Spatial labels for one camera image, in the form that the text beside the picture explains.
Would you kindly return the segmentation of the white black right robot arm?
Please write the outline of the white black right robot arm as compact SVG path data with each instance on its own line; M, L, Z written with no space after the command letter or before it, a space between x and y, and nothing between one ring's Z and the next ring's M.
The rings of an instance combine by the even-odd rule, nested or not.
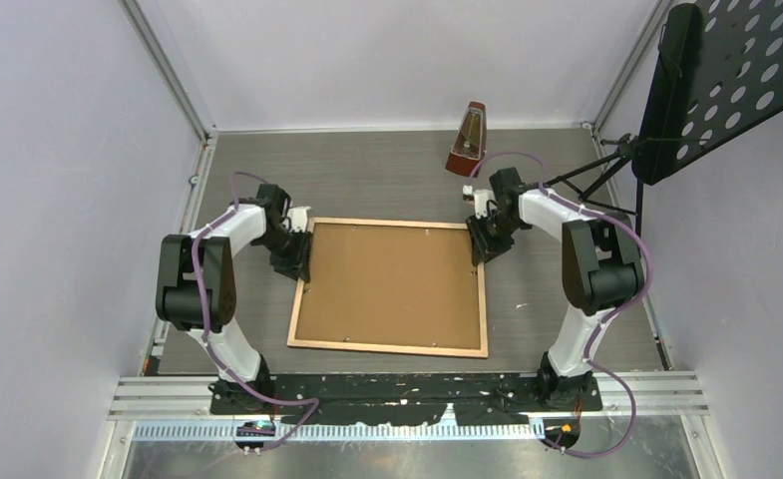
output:
M646 285L641 249L624 221L571 202L555 190L523 182L514 168L470 184L462 198L474 207L466 219L473 265L508 252L520 230L539 229L561 245L561 281L568 309L555 343L544 353L533 397L563 409L590 386L593 357L608 325Z

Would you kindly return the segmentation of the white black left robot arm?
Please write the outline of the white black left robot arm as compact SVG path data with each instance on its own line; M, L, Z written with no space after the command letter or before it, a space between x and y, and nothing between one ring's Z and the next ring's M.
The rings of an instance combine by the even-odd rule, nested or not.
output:
M251 413L286 402L275 398L266 360L236 321L233 259L247 246L262 246L275 272L309 280L309 213L280 186L261 184L255 196L234 198L212 222L161 243L157 317L185 332L214 363L218 379L210 391Z

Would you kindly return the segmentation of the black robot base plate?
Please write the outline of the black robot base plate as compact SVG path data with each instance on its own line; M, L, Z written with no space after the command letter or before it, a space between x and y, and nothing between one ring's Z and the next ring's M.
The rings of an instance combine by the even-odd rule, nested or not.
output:
M579 397L554 394L542 403L532 375L518 373L280 374L260 400L218 379L208 384L214 415L279 418L294 425L435 425L451 412L463 426L516 425L528 413L598 412L596 382Z

